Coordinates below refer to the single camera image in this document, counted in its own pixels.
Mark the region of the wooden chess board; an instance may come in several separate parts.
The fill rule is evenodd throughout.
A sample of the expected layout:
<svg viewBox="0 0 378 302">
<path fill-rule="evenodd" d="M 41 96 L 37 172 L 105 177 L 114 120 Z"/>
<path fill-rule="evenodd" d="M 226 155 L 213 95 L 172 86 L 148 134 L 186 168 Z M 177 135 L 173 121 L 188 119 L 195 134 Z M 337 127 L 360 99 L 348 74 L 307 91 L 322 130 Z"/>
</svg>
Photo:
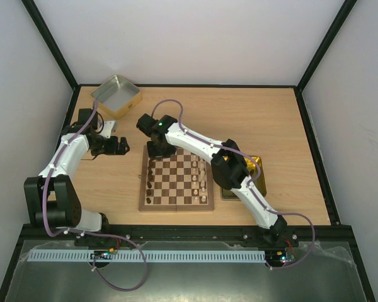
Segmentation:
<svg viewBox="0 0 378 302">
<path fill-rule="evenodd" d="M 139 211 L 212 211 L 214 188 L 211 165 L 177 148 L 170 158 L 148 157 L 144 147 L 140 176 Z M 195 200 L 193 190 L 198 190 Z"/>
</svg>

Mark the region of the gold tin tray with pieces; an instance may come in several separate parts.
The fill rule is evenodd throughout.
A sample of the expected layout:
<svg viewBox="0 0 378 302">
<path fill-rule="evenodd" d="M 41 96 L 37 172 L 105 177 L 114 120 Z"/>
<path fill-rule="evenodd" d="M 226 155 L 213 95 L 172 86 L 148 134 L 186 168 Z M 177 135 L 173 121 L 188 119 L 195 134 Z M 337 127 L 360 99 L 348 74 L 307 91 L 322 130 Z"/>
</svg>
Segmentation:
<svg viewBox="0 0 378 302">
<path fill-rule="evenodd" d="M 252 157 L 252 159 L 258 164 L 259 168 L 255 166 L 255 163 L 252 160 L 245 158 L 245 162 L 247 164 L 247 170 L 251 177 L 253 177 L 258 172 L 258 169 L 260 170 L 260 175 L 258 176 L 257 179 L 254 180 L 254 184 L 256 188 L 259 190 L 259 192 L 262 194 L 262 196 L 265 197 L 267 195 L 267 190 L 266 190 L 266 183 L 265 183 L 265 176 L 263 172 L 262 160 L 258 156 L 254 156 Z M 225 201 L 239 201 L 239 198 L 233 192 L 223 189 L 222 187 L 220 188 L 220 197 L 221 197 L 221 200 L 225 200 Z"/>
</svg>

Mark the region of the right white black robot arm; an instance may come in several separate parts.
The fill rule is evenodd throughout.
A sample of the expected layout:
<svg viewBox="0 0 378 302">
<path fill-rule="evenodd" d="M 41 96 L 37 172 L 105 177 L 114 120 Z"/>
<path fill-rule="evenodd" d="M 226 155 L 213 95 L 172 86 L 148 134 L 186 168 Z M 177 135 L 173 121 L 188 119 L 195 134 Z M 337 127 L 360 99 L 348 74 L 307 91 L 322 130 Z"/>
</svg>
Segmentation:
<svg viewBox="0 0 378 302">
<path fill-rule="evenodd" d="M 210 164 L 214 182 L 233 192 L 245 204 L 267 245 L 274 247 L 284 239 L 287 229 L 285 218 L 269 205 L 254 184 L 247 169 L 246 155 L 234 140 L 222 142 L 208 138 L 168 115 L 156 120 L 144 114 L 136 127 L 150 138 L 147 142 L 150 158 L 168 158 L 178 147 L 199 156 Z"/>
</svg>

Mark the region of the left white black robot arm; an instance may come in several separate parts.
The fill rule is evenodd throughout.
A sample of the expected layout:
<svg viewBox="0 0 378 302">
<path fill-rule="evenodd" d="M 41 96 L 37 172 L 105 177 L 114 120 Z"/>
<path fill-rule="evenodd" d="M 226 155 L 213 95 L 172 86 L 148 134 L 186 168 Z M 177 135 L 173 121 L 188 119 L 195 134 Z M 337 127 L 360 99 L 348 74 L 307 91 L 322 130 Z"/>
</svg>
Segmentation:
<svg viewBox="0 0 378 302">
<path fill-rule="evenodd" d="M 95 159 L 99 155 L 125 155 L 130 150 L 126 138 L 113 135 L 115 128 L 114 120 L 105 121 L 90 108 L 79 110 L 77 121 L 63 128 L 49 164 L 23 185 L 33 227 L 64 233 L 72 229 L 100 232 L 105 228 L 106 215 L 83 209 L 72 178 L 87 153 Z"/>
</svg>

